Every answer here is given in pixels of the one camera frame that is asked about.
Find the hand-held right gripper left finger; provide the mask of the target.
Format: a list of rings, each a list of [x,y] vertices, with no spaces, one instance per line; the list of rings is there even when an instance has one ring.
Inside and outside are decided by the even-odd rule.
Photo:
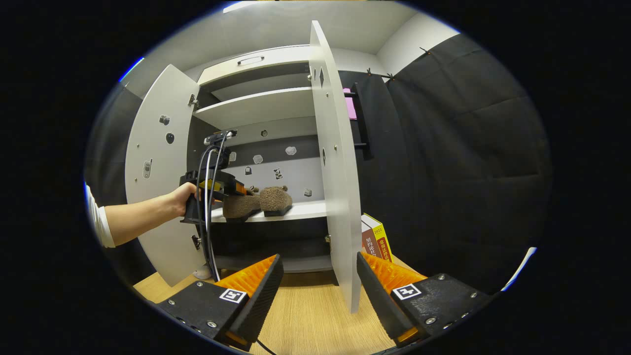
[[[283,276],[282,258],[275,254],[214,284],[190,284],[156,306],[208,339],[248,352]]]

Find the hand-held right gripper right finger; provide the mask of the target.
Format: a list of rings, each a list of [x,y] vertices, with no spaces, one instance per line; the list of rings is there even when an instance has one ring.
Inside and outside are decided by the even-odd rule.
[[[448,274],[426,277],[365,252],[357,253],[356,269],[372,308],[397,348],[439,337],[492,299]]]

